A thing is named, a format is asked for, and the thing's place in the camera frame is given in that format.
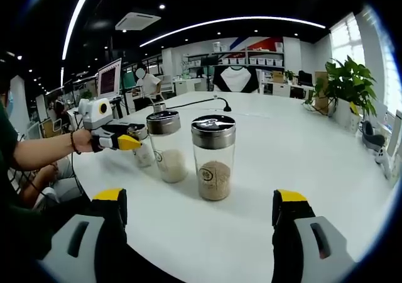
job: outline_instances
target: window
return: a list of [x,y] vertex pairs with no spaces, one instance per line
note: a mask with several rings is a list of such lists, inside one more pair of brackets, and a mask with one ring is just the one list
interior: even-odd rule
[[394,47],[388,32],[382,26],[377,14],[369,7],[367,7],[366,11],[377,31],[381,53],[383,55],[385,75],[384,104],[387,106],[388,112],[395,115],[396,110],[402,111],[402,88],[398,68],[394,59]]
[[332,58],[343,63],[350,56],[356,63],[365,65],[362,39],[354,15],[347,15],[330,30]]

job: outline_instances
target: green shirt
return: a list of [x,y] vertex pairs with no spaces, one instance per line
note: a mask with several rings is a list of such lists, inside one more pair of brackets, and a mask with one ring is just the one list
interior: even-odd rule
[[22,206],[8,179],[17,137],[0,103],[0,206],[6,220],[2,230],[7,230],[11,239],[17,240],[25,253],[34,258],[43,258],[52,247],[52,231],[41,213]]

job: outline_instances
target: cardboard box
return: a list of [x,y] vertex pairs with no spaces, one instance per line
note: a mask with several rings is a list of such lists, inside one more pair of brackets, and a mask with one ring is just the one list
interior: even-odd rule
[[283,72],[282,71],[272,71],[272,81],[274,83],[283,84]]
[[318,97],[316,97],[315,99],[314,107],[321,113],[328,114],[329,100],[327,97],[324,97],[324,90],[326,90],[326,88],[328,87],[328,73],[326,71],[316,71],[315,81],[317,81],[318,78],[323,79],[324,83],[322,90],[320,91]]

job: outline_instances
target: monitor screen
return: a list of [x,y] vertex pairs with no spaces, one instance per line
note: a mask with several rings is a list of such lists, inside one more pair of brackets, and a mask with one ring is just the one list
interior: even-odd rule
[[119,95],[121,58],[104,66],[98,71],[98,97]]

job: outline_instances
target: metal lid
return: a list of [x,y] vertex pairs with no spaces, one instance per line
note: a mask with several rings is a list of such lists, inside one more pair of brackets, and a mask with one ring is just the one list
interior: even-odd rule
[[166,110],[165,103],[156,103],[153,105],[153,112],[160,112]]
[[146,117],[146,125],[150,134],[168,135],[180,129],[180,117],[174,110],[155,112]]
[[229,147],[236,140],[236,122],[224,115],[205,115],[191,124],[193,144],[204,149],[216,150]]
[[136,140],[144,140],[148,136],[148,131],[144,124],[130,124],[127,134]]

